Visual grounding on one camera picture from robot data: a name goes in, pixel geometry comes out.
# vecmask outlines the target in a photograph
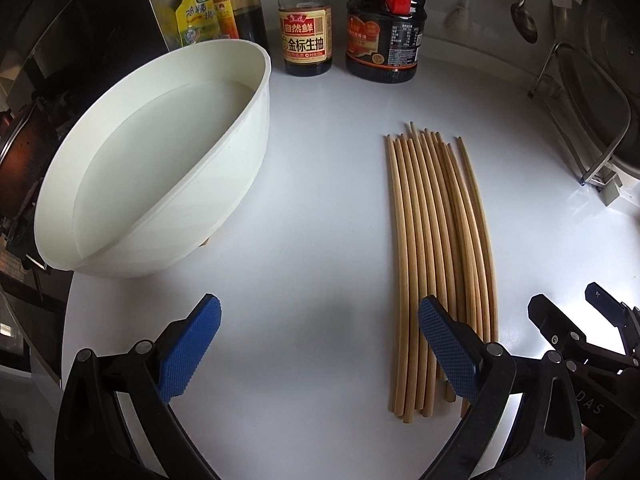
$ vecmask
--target white countertop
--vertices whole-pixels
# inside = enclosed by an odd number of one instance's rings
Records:
[[[460,400],[440,400],[434,417],[416,414],[411,425],[387,409],[398,306],[383,136],[410,120],[465,139],[510,352],[547,348],[527,319],[535,294],[615,350],[617,331],[584,301],[585,286],[640,303],[638,225],[578,185],[525,91],[429,59],[412,81],[384,86],[351,76],[336,54],[311,79],[284,75],[276,60],[262,169],[206,246],[147,278],[76,274],[72,283],[64,381],[79,349],[126,352],[203,294],[220,298],[222,326],[171,406],[224,480],[417,479],[458,423]],[[498,429],[481,466],[495,462],[507,432]],[[132,433],[153,465],[140,429]]]

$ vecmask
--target dark sauce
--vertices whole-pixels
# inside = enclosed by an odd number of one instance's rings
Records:
[[[427,19],[424,2],[412,0],[411,13],[403,16],[392,14],[385,0],[349,0],[348,20],[353,16],[364,23],[373,22],[380,33],[376,41],[377,50],[373,51],[377,59],[365,52],[350,54],[351,41],[348,41],[347,70],[363,79],[381,83],[409,81],[416,73],[417,49]],[[407,25],[411,26],[410,32],[404,29]],[[400,36],[399,30],[406,37]]]
[[[287,70],[288,74],[298,77],[312,77],[325,73],[331,68],[332,62],[332,58],[329,58],[321,61],[320,63],[300,64],[292,63],[285,59],[284,67]]]
[[[236,28],[241,40],[253,41],[269,52],[262,7],[243,7],[237,13],[236,11],[234,12],[234,19],[236,20]]]

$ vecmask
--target kitchen wall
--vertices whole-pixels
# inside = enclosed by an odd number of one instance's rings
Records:
[[[262,0],[268,28],[277,28],[278,0]],[[536,20],[539,39],[536,44],[524,41],[511,21],[510,6],[517,0],[470,0],[470,27],[459,30],[444,25],[447,15],[459,0],[427,0],[428,19],[425,34],[432,38],[468,46],[477,51],[497,57],[527,72],[536,73],[542,67],[552,41],[552,7],[550,0],[528,0],[527,9]],[[347,0],[332,0],[334,8],[334,37],[344,38]]]

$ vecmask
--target sauce bottle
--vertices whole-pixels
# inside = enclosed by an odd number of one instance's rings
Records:
[[[288,73],[323,74],[332,64],[329,0],[278,0],[282,51]]]
[[[349,0],[347,69],[370,81],[409,81],[426,19],[424,0]]]
[[[223,37],[249,40],[267,52],[267,30],[260,0],[213,0]]]

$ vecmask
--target metal spoon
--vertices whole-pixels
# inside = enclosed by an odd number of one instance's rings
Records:
[[[538,40],[538,28],[533,16],[524,7],[525,1],[527,0],[520,0],[511,5],[511,19],[520,35],[529,43],[535,43]]]

